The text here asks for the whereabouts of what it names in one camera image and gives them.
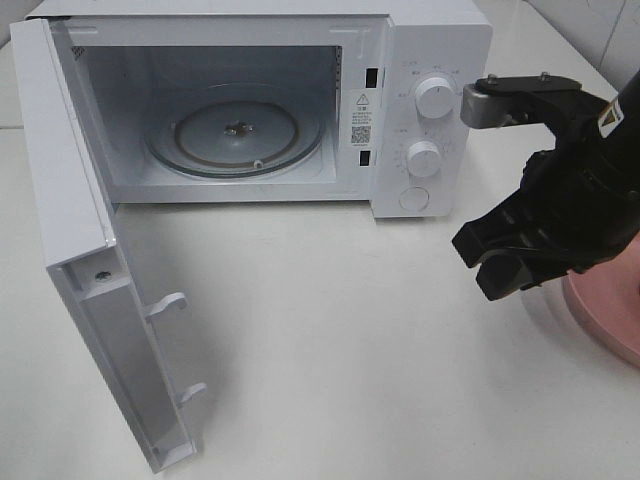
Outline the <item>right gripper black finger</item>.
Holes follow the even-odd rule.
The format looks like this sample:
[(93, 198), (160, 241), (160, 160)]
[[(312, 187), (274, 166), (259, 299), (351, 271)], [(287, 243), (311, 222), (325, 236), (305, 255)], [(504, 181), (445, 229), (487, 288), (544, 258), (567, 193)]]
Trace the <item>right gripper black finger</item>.
[(569, 269), (569, 263), (559, 260), (494, 255), (481, 264), (476, 282), (486, 298), (494, 301), (562, 277)]

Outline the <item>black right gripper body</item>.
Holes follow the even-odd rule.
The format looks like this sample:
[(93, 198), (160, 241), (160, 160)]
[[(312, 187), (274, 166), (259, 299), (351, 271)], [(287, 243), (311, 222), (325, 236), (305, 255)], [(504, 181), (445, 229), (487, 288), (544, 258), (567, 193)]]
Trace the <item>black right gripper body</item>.
[(542, 124), (555, 138), (529, 157), (512, 193), (528, 198), (527, 257), (582, 272), (618, 255), (639, 231), (639, 78), (612, 100), (547, 73), (474, 85), (511, 100), (506, 127)]

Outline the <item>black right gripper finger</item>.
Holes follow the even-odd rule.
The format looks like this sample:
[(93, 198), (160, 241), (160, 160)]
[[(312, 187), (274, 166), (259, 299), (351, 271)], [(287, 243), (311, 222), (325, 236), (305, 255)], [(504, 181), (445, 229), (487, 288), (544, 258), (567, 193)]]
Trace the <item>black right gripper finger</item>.
[(524, 194), (511, 194), (488, 213), (466, 222), (454, 235), (452, 245), (469, 268), (490, 261), (527, 263), (530, 248), (530, 208)]

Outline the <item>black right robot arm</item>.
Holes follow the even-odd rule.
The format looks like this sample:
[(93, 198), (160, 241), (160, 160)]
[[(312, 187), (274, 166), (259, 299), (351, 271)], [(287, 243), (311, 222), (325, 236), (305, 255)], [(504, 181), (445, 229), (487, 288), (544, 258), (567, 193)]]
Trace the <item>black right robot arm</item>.
[(637, 76), (612, 100), (547, 73), (487, 76), (465, 86), (460, 117), (473, 129), (543, 124), (555, 137), (527, 160), (518, 189), (452, 240), (487, 299), (583, 273), (638, 234)]

